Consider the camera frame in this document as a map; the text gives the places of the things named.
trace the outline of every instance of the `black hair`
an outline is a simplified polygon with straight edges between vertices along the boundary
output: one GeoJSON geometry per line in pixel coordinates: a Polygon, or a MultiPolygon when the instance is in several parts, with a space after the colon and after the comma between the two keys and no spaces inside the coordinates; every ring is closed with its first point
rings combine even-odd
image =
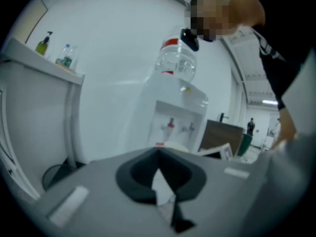
{"type": "Polygon", "coordinates": [[[208,42],[213,42],[216,39],[216,37],[210,36],[209,31],[203,29],[203,18],[197,17],[197,4],[198,0],[191,0],[190,5],[186,9],[190,13],[190,29],[194,34],[198,36],[203,36],[204,40],[208,42]]]}

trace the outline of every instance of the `clear plastic water bottle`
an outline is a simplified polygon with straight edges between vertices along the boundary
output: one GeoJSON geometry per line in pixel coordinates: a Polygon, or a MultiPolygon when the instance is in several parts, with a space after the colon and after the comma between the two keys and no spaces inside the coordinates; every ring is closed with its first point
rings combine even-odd
{"type": "Polygon", "coordinates": [[[72,46],[69,50],[69,52],[66,54],[64,60],[63,60],[63,64],[69,68],[73,59],[75,58],[75,54],[76,54],[76,46],[72,46]]]}
{"type": "Polygon", "coordinates": [[[70,50],[70,45],[66,44],[66,46],[64,47],[64,49],[60,52],[58,58],[56,59],[56,64],[61,63],[63,64],[64,58],[65,56],[68,54],[70,50]]]}
{"type": "Polygon", "coordinates": [[[155,70],[191,82],[197,68],[198,40],[182,26],[174,27],[162,43],[155,70]]]}

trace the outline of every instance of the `person in black shirt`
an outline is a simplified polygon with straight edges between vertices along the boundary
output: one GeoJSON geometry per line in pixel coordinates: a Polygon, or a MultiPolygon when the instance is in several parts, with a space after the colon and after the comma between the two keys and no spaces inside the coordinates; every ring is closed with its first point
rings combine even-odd
{"type": "Polygon", "coordinates": [[[255,129],[255,123],[253,122],[253,118],[251,118],[250,122],[248,122],[247,134],[252,137],[254,129],[255,129]]]}
{"type": "Polygon", "coordinates": [[[296,133],[282,102],[315,42],[313,0],[191,0],[186,16],[191,31],[206,41],[252,27],[259,40],[259,55],[278,101],[279,139],[291,141],[296,133]]]}

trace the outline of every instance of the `ceiling light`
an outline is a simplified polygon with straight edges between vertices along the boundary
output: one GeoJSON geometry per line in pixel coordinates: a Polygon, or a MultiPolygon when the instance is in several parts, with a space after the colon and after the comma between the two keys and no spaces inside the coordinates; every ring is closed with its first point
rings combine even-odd
{"type": "Polygon", "coordinates": [[[262,100],[263,104],[268,104],[268,105],[277,105],[278,102],[277,101],[273,101],[273,100],[262,100]]]}

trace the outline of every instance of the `green trash bin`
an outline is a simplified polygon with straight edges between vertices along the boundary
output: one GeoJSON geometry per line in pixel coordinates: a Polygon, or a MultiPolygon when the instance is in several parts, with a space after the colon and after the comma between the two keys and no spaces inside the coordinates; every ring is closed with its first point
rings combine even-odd
{"type": "Polygon", "coordinates": [[[241,141],[241,145],[239,147],[237,156],[243,156],[244,153],[246,153],[246,151],[248,150],[250,143],[252,141],[252,137],[248,134],[244,134],[242,136],[242,141],[241,141]]]}

